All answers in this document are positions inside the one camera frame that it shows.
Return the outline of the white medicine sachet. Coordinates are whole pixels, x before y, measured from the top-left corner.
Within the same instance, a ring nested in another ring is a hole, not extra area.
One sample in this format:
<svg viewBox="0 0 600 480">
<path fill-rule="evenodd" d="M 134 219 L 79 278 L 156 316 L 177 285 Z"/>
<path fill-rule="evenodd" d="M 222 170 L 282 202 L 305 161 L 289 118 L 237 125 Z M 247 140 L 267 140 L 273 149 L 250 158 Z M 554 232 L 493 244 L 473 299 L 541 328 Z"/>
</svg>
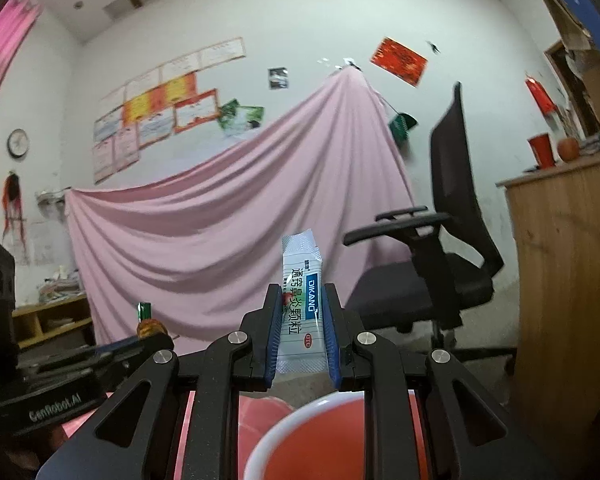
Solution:
<svg viewBox="0 0 600 480">
<path fill-rule="evenodd" d="M 322 255 L 311 229 L 283 237 L 283 303 L 276 370 L 327 370 L 322 315 Z"/>
</svg>

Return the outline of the red plastic trash bucket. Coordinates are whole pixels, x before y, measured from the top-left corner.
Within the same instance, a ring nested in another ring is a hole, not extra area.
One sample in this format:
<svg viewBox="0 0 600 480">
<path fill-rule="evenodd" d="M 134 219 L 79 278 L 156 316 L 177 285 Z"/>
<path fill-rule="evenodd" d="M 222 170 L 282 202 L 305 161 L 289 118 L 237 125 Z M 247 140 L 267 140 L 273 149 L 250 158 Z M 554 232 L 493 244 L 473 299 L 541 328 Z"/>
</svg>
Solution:
<svg viewBox="0 0 600 480">
<path fill-rule="evenodd" d="M 252 448 L 244 479 L 363 479 L 362 392 L 334 392 L 298 408 Z"/>
</svg>

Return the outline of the stack of books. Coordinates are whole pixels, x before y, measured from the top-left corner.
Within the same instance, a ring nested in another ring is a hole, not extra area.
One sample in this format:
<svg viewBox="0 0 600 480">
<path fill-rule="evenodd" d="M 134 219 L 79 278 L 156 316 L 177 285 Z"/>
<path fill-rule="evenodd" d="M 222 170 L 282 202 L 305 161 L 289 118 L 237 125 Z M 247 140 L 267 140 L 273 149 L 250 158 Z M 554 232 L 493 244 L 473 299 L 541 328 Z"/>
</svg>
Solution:
<svg viewBox="0 0 600 480">
<path fill-rule="evenodd" d="M 79 270 L 68 271 L 64 266 L 58 266 L 56 272 L 38 286 L 38 301 L 41 304 L 50 304 L 83 293 L 84 285 Z"/>
</svg>

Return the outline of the pink hanging sheet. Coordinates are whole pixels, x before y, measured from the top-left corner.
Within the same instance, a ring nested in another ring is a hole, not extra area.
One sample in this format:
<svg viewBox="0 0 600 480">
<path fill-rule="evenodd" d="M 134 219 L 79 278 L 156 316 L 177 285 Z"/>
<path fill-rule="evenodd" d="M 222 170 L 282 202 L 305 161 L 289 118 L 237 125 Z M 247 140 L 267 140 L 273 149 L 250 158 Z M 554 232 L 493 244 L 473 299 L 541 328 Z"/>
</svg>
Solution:
<svg viewBox="0 0 600 480">
<path fill-rule="evenodd" d="M 236 330 L 283 276 L 282 240 L 311 231 L 323 278 L 348 299 L 362 273 L 410 258 L 390 238 L 343 237 L 413 195 L 379 94 L 360 70 L 329 76 L 242 141 L 172 177 L 66 195 L 72 249 L 96 340 L 136 332 L 152 312 L 185 354 Z"/>
</svg>

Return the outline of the black office chair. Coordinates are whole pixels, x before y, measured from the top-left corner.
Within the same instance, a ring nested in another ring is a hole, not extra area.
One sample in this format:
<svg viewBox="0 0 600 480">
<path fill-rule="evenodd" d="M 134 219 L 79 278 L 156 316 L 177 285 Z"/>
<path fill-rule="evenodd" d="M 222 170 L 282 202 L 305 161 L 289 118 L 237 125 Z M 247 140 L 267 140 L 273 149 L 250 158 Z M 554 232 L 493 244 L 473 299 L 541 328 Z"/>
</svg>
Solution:
<svg viewBox="0 0 600 480">
<path fill-rule="evenodd" d="M 453 88 L 449 109 L 430 136 L 434 206 L 378 214 L 370 226 L 347 233 L 347 246 L 390 237 L 410 248 L 407 261 L 373 266 L 356 282 L 346 307 L 366 330 L 393 328 L 411 333 L 417 322 L 432 325 L 431 345 L 462 362 L 502 356 L 514 374 L 514 347 L 460 348 L 453 330 L 463 311 L 488 304 L 504 260 L 483 221 L 468 150 L 462 86 Z"/>
</svg>

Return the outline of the wooden cabinet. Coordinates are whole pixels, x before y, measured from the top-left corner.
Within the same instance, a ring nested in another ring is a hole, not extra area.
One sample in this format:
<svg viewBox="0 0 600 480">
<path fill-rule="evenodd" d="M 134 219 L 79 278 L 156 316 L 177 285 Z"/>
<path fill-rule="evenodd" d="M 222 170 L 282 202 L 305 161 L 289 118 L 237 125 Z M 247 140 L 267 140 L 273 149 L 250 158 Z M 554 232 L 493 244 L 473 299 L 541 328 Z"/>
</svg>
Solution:
<svg viewBox="0 0 600 480">
<path fill-rule="evenodd" d="M 567 479 L 600 479 L 600 154 L 503 181 L 519 275 L 512 405 Z"/>
</svg>

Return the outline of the green photo poster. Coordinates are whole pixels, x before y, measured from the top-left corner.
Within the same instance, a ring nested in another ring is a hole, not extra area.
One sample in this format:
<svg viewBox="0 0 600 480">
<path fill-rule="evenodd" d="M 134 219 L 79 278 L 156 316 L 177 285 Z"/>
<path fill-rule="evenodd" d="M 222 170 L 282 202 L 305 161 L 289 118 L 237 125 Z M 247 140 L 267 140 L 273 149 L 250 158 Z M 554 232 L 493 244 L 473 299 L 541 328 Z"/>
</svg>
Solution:
<svg viewBox="0 0 600 480">
<path fill-rule="evenodd" d="M 242 105 L 234 99 L 220 107 L 218 123 L 227 136 L 236 136 L 260 128 L 263 118 L 262 106 Z"/>
</svg>

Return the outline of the red paper cup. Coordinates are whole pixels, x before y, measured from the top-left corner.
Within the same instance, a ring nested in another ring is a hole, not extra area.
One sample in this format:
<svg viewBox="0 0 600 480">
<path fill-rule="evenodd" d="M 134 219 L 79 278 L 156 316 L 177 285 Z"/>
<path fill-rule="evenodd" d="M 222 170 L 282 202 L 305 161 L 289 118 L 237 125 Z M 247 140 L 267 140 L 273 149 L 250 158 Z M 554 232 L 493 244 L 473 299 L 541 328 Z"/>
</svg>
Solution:
<svg viewBox="0 0 600 480">
<path fill-rule="evenodd" d="M 528 139 L 528 144 L 540 169 L 548 169 L 555 166 L 552 142 L 550 142 L 550 135 L 548 133 L 540 133 L 532 136 L 532 138 Z"/>
</svg>

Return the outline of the orange fruit on cabinet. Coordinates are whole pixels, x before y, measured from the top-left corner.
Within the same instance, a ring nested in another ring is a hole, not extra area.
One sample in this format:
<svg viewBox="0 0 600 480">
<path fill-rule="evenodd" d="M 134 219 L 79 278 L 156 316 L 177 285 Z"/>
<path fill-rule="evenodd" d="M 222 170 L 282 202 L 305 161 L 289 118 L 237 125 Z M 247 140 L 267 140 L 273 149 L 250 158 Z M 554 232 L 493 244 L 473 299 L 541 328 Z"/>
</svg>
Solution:
<svg viewBox="0 0 600 480">
<path fill-rule="evenodd" d="M 557 151 L 563 162 L 573 162 L 580 157 L 579 142 L 571 136 L 567 136 L 557 143 Z"/>
</svg>

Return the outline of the green hanging dustpan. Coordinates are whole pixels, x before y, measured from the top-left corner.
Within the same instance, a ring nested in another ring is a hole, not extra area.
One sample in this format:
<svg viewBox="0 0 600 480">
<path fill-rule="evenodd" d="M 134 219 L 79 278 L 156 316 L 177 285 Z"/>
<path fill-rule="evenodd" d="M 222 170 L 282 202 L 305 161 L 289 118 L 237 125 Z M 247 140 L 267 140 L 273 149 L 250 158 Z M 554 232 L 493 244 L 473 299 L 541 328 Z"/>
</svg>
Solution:
<svg viewBox="0 0 600 480">
<path fill-rule="evenodd" d="M 389 130 L 398 148 L 407 144 L 408 133 L 418 125 L 418 121 L 406 113 L 398 113 L 389 122 Z"/>
</svg>

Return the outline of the red hanging decoration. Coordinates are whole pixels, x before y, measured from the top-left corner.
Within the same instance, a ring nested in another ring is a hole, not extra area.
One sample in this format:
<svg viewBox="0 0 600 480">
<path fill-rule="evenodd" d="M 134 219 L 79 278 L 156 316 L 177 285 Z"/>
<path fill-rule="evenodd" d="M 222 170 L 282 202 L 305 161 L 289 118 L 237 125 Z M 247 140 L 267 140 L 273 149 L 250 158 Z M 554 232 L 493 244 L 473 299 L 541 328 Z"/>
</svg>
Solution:
<svg viewBox="0 0 600 480">
<path fill-rule="evenodd" d="M 526 76 L 526 78 L 524 78 L 524 83 L 544 117 L 554 117 L 558 115 L 558 106 L 539 81 L 531 76 Z"/>
</svg>

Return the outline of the wooden wall shelf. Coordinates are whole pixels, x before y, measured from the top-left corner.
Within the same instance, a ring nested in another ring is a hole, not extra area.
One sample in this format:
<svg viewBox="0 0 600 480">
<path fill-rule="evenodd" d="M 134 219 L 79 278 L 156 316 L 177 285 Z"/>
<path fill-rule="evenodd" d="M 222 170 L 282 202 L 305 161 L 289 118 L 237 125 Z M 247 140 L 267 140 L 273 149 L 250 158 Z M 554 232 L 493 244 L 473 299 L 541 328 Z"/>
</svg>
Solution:
<svg viewBox="0 0 600 480">
<path fill-rule="evenodd" d="M 48 304 L 29 304 L 12 312 L 15 341 L 20 350 L 88 328 L 92 330 L 91 308 L 85 294 Z"/>
</svg>

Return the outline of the red tassel wall ornament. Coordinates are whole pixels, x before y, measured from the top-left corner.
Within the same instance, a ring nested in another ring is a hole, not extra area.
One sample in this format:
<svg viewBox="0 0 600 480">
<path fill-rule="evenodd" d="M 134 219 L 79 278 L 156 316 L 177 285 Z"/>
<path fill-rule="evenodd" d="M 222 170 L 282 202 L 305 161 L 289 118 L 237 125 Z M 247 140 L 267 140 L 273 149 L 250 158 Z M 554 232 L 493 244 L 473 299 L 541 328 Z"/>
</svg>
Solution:
<svg viewBox="0 0 600 480">
<path fill-rule="evenodd" d="M 24 224 L 20 179 L 18 174 L 9 171 L 2 193 L 3 237 L 12 232 L 14 240 L 19 242 L 24 254 L 27 253 L 26 225 Z"/>
</svg>

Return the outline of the round wall clock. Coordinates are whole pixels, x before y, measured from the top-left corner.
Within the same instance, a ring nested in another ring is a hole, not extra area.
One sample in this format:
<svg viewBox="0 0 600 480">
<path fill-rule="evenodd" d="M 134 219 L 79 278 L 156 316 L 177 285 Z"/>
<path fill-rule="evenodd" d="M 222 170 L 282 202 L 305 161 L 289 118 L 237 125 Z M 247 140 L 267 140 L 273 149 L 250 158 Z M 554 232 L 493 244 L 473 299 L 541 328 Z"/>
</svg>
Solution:
<svg viewBox="0 0 600 480">
<path fill-rule="evenodd" d="M 18 128 L 9 133 L 6 145 L 9 156 L 13 159 L 20 159 L 28 154 L 30 140 L 27 133 Z"/>
</svg>

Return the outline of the red diamond wall poster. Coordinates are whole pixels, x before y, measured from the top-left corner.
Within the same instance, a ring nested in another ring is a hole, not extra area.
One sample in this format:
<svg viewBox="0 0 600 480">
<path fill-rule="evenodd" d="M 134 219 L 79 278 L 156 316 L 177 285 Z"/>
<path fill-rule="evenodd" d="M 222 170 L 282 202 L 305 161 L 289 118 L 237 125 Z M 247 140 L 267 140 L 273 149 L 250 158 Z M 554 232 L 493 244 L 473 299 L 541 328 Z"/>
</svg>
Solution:
<svg viewBox="0 0 600 480">
<path fill-rule="evenodd" d="M 396 40 L 386 37 L 373 53 L 370 62 L 417 87 L 428 60 Z"/>
</svg>

